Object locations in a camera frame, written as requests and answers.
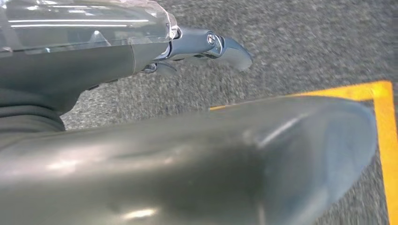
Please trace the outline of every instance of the yellow tape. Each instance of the yellow tape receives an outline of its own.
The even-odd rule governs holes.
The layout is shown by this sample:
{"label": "yellow tape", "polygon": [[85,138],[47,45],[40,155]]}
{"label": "yellow tape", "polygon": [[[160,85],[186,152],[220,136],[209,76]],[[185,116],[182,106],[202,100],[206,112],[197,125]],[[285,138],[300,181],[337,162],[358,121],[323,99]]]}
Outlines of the yellow tape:
{"label": "yellow tape", "polygon": [[[398,135],[394,112],[394,92],[391,82],[362,83],[292,96],[327,96],[347,98],[354,101],[373,100],[390,225],[398,225]],[[227,106],[229,105],[216,106],[210,108],[210,110],[223,109]]]}

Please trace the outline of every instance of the transparent plastic cover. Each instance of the transparent plastic cover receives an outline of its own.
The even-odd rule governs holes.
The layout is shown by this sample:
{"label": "transparent plastic cover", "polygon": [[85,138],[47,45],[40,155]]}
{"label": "transparent plastic cover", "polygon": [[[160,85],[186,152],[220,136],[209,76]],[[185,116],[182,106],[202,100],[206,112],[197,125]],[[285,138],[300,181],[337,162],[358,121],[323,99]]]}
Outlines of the transparent plastic cover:
{"label": "transparent plastic cover", "polygon": [[150,0],[0,0],[0,56],[168,42],[177,29]]}

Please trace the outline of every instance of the robotic hand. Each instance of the robotic hand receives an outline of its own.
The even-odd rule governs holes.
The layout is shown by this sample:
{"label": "robotic hand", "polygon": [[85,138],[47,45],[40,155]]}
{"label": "robotic hand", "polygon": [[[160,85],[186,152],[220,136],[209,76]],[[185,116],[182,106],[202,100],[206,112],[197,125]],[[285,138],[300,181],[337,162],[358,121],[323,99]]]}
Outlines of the robotic hand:
{"label": "robotic hand", "polygon": [[239,70],[252,63],[235,40],[179,27],[153,1],[11,0],[1,2],[0,16],[0,107],[28,99],[60,115],[81,92],[139,72],[175,70],[170,60],[207,58]]}

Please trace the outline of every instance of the gray carpet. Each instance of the gray carpet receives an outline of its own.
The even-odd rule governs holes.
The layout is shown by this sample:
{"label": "gray carpet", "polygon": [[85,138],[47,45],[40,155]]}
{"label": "gray carpet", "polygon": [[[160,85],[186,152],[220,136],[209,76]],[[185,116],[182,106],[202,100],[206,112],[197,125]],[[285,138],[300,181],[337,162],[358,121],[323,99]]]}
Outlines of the gray carpet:
{"label": "gray carpet", "polygon": [[[85,92],[63,116],[69,129],[165,117],[209,106],[381,79],[393,70],[393,0],[160,0],[182,25],[232,36],[255,55],[244,73],[185,65]],[[316,222],[386,225],[380,160]]]}

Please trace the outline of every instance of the screw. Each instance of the screw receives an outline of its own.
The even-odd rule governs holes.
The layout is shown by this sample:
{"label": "screw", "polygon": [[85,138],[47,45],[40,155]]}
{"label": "screw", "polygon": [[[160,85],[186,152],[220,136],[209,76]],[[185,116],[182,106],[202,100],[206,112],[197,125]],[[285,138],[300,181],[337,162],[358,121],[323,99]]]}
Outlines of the screw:
{"label": "screw", "polygon": [[207,42],[210,45],[214,45],[214,43],[215,43],[215,35],[214,34],[208,34],[207,35]]}

